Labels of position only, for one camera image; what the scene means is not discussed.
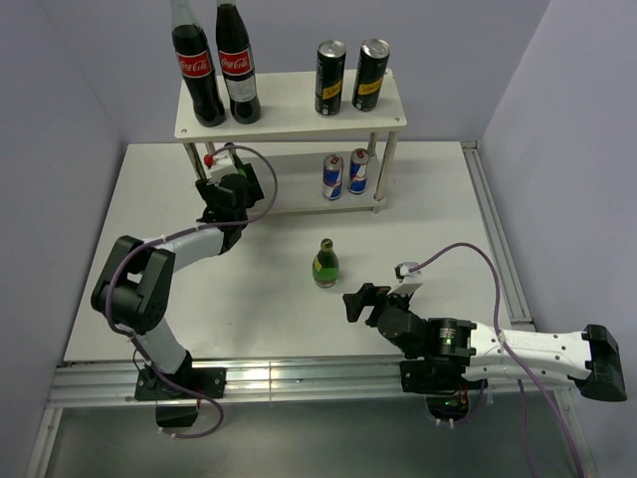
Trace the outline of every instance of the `red label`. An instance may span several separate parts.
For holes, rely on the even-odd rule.
[[[236,77],[252,71],[252,54],[250,47],[240,53],[225,53],[219,50],[219,63],[226,75]]]
[[[201,78],[212,73],[212,62],[208,50],[199,55],[177,54],[181,74],[188,78]]]

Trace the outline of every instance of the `white table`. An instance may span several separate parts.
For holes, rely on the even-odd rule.
[[[249,145],[264,155],[362,146]],[[472,242],[490,251],[459,143],[400,142],[388,187],[387,206],[378,214],[266,218],[248,226],[229,253],[176,274],[166,317],[177,339],[196,359],[397,355],[399,350],[365,326],[364,318],[357,324],[346,321],[341,295],[357,291],[364,282],[394,285],[396,264],[424,261],[453,242]],[[202,210],[180,144],[128,147],[65,360],[130,360],[132,346],[113,334],[90,305],[106,257],[121,235],[149,238],[174,232],[192,225]],[[327,290],[314,284],[311,270],[324,237],[333,240],[341,264],[338,284]],[[412,300],[414,313],[491,323],[494,286],[486,264],[473,251],[455,250],[424,275],[425,285]],[[504,304],[500,316],[508,328]]]

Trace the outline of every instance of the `small glass bottle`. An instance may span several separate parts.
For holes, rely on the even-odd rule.
[[[319,287],[331,287],[338,279],[338,258],[331,239],[320,241],[320,250],[312,262],[312,275]]]

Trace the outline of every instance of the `white wall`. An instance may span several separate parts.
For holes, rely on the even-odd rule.
[[[40,0],[128,142],[174,141],[180,76],[168,0]],[[213,0],[192,0],[214,48]],[[548,0],[239,0],[259,72],[312,71],[339,38],[386,39],[407,139],[479,139]],[[311,101],[312,92],[308,92]]]
[[[543,331],[606,325],[627,403],[579,398],[600,476],[637,457],[637,2],[552,0],[482,147]]]
[[[23,476],[121,148],[32,0],[0,2],[0,476]]]

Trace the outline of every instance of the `bottle neck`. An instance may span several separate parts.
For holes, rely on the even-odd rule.
[[[188,0],[170,0],[170,10],[173,29],[181,25],[199,25]]]
[[[324,252],[331,252],[332,247],[334,246],[331,239],[323,239],[320,241],[320,249]]]

